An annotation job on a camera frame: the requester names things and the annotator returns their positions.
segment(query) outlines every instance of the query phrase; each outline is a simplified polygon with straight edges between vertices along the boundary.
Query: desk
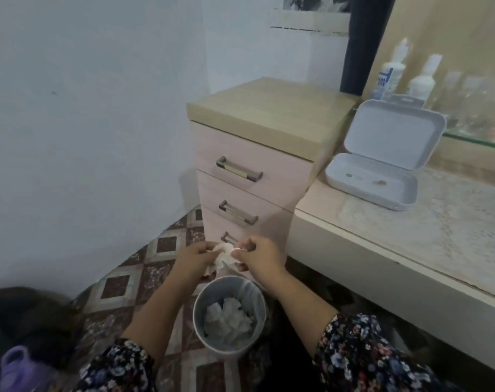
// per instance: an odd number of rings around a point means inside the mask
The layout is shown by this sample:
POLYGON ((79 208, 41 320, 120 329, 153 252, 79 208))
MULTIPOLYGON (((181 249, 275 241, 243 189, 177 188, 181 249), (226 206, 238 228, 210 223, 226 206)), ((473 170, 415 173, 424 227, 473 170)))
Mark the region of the desk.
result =
POLYGON ((495 369, 495 187, 418 173, 418 203, 393 212, 331 188, 296 205, 291 257, 495 369))

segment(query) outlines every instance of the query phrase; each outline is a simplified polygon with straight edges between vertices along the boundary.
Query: wooden top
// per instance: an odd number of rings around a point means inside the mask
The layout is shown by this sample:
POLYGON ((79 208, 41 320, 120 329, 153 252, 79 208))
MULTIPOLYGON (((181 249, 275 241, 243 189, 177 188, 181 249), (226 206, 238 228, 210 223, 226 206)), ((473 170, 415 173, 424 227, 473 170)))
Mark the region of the wooden top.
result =
POLYGON ((495 187, 431 168, 417 177, 405 212, 332 188, 324 171, 296 208, 495 296, 495 187))
POLYGON ((322 144, 358 98, 275 78, 187 104, 189 119, 315 161, 322 144))

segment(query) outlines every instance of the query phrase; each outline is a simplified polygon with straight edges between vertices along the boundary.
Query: wall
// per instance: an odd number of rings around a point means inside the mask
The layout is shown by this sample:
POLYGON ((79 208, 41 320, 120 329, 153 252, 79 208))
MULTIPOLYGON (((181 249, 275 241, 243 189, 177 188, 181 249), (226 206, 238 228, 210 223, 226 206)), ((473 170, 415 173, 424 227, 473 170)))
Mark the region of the wall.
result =
POLYGON ((0 287, 74 296, 198 204, 200 0, 0 0, 0 287))
POLYGON ((211 92, 263 76, 338 90, 347 37, 271 29, 275 0, 202 0, 211 92))

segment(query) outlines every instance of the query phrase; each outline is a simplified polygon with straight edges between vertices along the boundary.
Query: floral shirt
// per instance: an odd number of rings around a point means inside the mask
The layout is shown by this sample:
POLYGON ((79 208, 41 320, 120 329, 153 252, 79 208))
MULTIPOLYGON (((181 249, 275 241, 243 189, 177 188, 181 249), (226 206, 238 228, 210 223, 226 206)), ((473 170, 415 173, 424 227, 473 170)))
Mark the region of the floral shirt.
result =
MULTIPOLYGON (((130 340, 118 339, 81 370, 76 391, 156 391, 153 359, 130 340)), ((313 359, 326 390, 458 391, 429 367, 414 363, 380 335, 375 316, 341 314, 327 325, 313 359)))

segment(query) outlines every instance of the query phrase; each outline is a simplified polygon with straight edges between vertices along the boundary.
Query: metal drawer handle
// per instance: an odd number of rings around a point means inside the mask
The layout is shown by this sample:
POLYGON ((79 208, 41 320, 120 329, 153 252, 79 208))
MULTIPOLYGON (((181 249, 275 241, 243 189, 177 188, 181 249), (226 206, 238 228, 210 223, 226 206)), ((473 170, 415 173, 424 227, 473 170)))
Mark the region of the metal drawer handle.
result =
POLYGON ((224 232, 224 235, 220 237, 221 240, 223 240, 226 243, 231 243, 231 244, 237 244, 238 240, 231 237, 227 231, 224 232))
POLYGON ((239 218, 244 222, 248 223, 250 226, 256 223, 258 220, 258 216, 251 216, 250 214, 244 212, 243 210, 238 209, 235 206, 232 206, 227 203, 226 200, 223 200, 221 204, 218 205, 220 210, 224 210, 225 213, 229 213, 231 216, 239 218))
POLYGON ((244 179, 251 180, 255 183, 258 180, 260 180, 262 178, 262 176, 264 175, 264 172, 253 172, 249 169, 244 168, 243 166, 233 164, 233 163, 229 162, 225 156, 218 158, 217 166, 219 168, 228 170, 231 173, 237 174, 240 177, 243 177, 244 179))

